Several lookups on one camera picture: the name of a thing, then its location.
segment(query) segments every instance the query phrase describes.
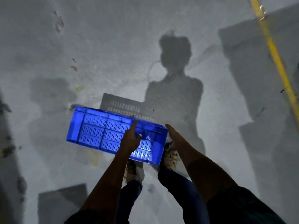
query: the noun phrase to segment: jeans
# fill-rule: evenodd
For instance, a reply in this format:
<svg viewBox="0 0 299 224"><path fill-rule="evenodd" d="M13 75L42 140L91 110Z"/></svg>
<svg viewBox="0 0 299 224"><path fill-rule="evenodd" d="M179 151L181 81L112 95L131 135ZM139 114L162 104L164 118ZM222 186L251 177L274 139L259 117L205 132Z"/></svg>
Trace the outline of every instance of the jeans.
<svg viewBox="0 0 299 224"><path fill-rule="evenodd" d="M185 224L209 224L206 205L202 201L200 193L195 188L193 182L165 166L160 167L158 179L182 207ZM129 181L121 189L118 211L115 218L116 224L129 223L130 212L141 190L142 184L137 180Z"/></svg>

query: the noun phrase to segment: dark sleeve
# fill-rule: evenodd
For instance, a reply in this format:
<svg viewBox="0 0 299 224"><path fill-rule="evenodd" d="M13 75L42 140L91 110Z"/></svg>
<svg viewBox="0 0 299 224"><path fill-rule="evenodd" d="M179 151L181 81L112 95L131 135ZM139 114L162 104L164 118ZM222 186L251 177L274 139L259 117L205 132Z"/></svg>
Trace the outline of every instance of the dark sleeve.
<svg viewBox="0 0 299 224"><path fill-rule="evenodd" d="M78 211L69 217L64 224L102 224L93 210Z"/></svg>
<svg viewBox="0 0 299 224"><path fill-rule="evenodd" d="M208 201L207 208L211 224L285 224L271 208L243 187L221 191Z"/></svg>

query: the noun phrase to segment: concrete floor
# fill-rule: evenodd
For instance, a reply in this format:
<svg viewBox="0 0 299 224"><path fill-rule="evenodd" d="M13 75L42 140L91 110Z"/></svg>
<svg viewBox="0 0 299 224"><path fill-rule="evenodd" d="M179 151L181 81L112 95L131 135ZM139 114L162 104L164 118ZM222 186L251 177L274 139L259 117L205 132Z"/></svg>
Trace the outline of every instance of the concrete floor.
<svg viewBox="0 0 299 224"><path fill-rule="evenodd" d="M299 5L261 2L298 90ZM1 99L12 112L0 130L12 139L0 145L16 147L0 159L4 223L61 223L80 207L113 156L65 141L69 109L99 108L104 93L155 109L159 122L172 123L239 185L298 223L299 136L248 0L1 3ZM163 40L171 35L175 41ZM181 52L168 59L176 46ZM184 66L185 75L167 75ZM144 169L130 222L183 223L155 169ZM186 174L182 163L178 172Z"/></svg>

